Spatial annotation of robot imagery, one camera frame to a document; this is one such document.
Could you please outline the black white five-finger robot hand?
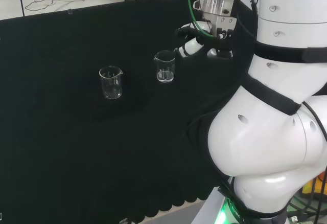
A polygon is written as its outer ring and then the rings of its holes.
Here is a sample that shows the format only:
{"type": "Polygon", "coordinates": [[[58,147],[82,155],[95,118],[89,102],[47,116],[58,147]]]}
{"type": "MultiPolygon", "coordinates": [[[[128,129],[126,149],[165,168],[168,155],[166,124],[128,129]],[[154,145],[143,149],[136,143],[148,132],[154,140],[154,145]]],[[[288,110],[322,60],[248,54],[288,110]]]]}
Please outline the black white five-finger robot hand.
{"type": "Polygon", "coordinates": [[[217,22],[196,21],[175,31],[185,43],[174,53],[180,58],[205,55],[210,59],[231,60],[233,58],[232,36],[237,20],[233,17],[218,16],[217,22]]]}

